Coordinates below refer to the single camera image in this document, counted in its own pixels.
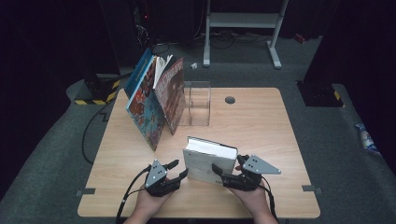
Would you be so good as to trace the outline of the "thick white book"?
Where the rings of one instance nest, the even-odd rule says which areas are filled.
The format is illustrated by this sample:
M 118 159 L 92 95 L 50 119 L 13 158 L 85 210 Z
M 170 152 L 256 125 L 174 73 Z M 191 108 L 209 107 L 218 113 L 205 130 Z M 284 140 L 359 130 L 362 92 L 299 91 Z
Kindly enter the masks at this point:
M 213 172 L 212 165 L 218 166 L 224 174 L 231 175 L 237 155 L 236 147 L 193 136 L 188 137 L 188 144 L 183 148 L 188 178 L 215 185 L 221 185 L 222 181 Z

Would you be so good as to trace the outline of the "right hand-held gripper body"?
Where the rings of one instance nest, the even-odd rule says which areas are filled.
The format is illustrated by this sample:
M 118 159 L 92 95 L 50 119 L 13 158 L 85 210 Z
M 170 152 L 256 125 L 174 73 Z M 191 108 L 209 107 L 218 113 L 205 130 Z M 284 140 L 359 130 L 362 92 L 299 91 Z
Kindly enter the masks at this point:
M 222 184 L 224 187 L 242 191 L 253 191 L 260 185 L 263 174 L 281 174 L 278 168 L 256 155 L 249 156 L 249 159 L 243 165 L 240 165 L 240 168 L 241 173 L 239 175 L 222 175 Z

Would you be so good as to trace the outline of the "black yellow striped base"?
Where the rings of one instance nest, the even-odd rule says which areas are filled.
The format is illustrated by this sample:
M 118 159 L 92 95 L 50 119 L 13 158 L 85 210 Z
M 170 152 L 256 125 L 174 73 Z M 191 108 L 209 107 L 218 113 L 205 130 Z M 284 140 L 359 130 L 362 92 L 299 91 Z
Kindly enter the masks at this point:
M 297 82 L 306 106 L 344 107 L 340 94 L 332 85 L 319 85 L 303 81 Z
M 106 105 L 114 97 L 118 86 L 119 79 L 99 78 L 97 82 L 84 81 L 78 90 L 74 100 L 77 105 Z

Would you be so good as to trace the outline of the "dark reddish picture book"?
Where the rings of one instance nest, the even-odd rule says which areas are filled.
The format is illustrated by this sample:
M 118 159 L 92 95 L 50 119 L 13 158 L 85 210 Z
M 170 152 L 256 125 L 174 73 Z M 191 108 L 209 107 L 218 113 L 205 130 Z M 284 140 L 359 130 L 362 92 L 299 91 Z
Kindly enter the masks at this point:
M 183 58 L 168 55 L 155 57 L 153 89 L 171 134 L 175 134 L 186 105 Z

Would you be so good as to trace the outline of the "sky blue picture book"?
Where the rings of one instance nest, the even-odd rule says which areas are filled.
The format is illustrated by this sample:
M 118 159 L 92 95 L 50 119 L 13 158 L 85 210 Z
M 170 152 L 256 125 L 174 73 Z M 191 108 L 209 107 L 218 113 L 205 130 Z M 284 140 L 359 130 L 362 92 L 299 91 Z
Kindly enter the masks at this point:
M 153 89 L 155 74 L 154 60 L 155 56 L 143 83 L 140 85 L 142 89 L 148 91 L 148 95 L 138 90 L 130 103 L 129 109 L 126 110 L 153 151 L 159 145 L 165 124 L 163 110 Z

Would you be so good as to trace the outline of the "clear acrylic book rack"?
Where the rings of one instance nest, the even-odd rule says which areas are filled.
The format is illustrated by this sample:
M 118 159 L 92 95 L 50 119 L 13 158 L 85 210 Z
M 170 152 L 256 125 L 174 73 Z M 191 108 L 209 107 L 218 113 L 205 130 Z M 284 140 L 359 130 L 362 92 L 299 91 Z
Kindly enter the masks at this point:
M 208 126 L 210 121 L 211 87 L 209 81 L 184 83 L 186 106 L 181 126 Z

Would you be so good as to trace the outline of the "white metal frame desk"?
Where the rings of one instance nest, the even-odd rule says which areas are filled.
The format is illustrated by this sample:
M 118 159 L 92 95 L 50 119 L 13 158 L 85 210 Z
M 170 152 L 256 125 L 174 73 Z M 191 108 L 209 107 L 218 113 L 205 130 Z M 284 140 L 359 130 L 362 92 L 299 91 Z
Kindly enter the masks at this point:
M 281 69 L 282 64 L 276 52 L 276 41 L 282 26 L 289 0 L 282 0 L 277 13 L 232 13 L 212 12 L 211 0 L 206 0 L 205 10 L 205 45 L 203 67 L 210 66 L 210 29 L 226 28 L 258 28 L 273 29 L 271 39 L 266 42 L 275 69 Z

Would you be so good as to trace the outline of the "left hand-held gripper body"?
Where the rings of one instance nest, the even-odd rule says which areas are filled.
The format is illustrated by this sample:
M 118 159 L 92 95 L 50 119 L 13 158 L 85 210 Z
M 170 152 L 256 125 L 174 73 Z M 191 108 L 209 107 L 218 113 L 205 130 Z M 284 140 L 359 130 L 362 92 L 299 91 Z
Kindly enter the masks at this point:
M 180 188 L 180 184 L 171 184 L 166 179 L 168 171 L 163 168 L 158 160 L 153 161 L 144 184 L 145 189 L 151 196 L 162 197 Z

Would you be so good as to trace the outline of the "person's right hand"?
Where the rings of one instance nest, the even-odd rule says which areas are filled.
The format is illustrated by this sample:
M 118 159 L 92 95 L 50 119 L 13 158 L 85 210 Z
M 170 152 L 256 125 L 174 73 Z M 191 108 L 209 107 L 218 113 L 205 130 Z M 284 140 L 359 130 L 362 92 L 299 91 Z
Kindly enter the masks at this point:
M 253 191 L 242 191 L 239 189 L 230 189 L 246 207 L 249 213 L 254 217 L 273 217 L 267 204 L 265 192 L 261 189 Z

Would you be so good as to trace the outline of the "dark blue picture book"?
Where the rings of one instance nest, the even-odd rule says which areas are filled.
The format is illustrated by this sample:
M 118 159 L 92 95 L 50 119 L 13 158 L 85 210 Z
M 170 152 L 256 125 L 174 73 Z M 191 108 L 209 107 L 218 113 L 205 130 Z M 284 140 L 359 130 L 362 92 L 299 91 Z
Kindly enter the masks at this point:
M 139 62 L 137 63 L 134 71 L 130 75 L 125 87 L 124 91 L 128 97 L 128 103 L 125 106 L 125 109 L 128 110 L 130 103 L 134 99 L 135 94 L 138 90 L 141 90 L 145 95 L 148 95 L 148 91 L 142 89 L 140 85 L 143 83 L 146 73 L 149 70 L 149 66 L 153 61 L 153 54 L 150 48 L 147 48 L 143 55 L 141 56 Z

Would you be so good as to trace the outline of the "blue white packet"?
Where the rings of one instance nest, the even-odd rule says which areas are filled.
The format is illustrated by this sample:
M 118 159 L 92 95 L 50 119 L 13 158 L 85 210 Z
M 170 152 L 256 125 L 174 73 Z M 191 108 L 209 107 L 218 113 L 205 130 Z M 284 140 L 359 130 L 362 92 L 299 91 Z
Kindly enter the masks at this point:
M 366 128 L 363 123 L 356 124 L 356 127 L 359 129 L 360 136 L 361 136 L 361 143 L 364 149 L 378 154 L 379 151 L 375 145 L 374 140 L 372 139 L 371 135 L 366 131 Z

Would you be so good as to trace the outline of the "person's left hand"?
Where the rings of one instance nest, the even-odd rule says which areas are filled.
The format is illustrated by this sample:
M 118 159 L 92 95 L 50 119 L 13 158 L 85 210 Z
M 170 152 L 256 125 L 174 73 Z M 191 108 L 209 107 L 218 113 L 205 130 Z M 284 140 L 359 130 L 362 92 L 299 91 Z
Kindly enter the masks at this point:
M 173 193 L 165 194 L 162 197 L 151 196 L 145 187 L 142 187 L 137 195 L 132 214 L 145 214 L 146 216 L 153 217 L 161 210 L 162 206 L 172 195 Z

